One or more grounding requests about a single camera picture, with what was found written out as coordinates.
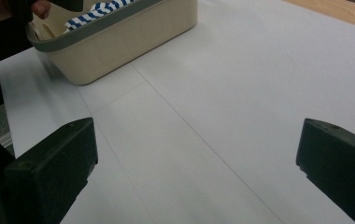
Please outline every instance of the finger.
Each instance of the finger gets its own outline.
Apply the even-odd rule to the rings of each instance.
[[[42,20],[49,16],[50,8],[51,4],[46,0],[38,0],[31,6],[32,11]]]

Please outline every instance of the white table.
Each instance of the white table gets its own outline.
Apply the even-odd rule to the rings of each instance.
[[[16,154],[93,117],[99,164],[63,223],[354,223],[295,165],[305,118],[355,133],[355,26],[282,1],[199,0],[189,32],[76,87],[0,62]]]

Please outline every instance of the blue and white striped cloth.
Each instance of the blue and white striped cloth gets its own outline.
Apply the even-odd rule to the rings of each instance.
[[[108,3],[96,3],[91,7],[89,13],[69,20],[64,26],[67,28],[67,32],[75,30],[80,26],[91,21],[95,21],[96,19],[101,18],[118,8],[125,7],[134,1],[135,0],[113,0]]]

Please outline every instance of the beige plastic basket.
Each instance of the beige plastic basket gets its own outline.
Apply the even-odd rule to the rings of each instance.
[[[136,0],[64,34],[69,19],[98,1],[84,2],[81,13],[53,5],[48,19],[34,19],[27,27],[34,47],[76,85],[95,81],[197,23],[197,0]]]

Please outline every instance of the wooden surface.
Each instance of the wooden surface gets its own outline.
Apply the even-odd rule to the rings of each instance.
[[[284,0],[327,16],[355,24],[355,3],[346,0]]]

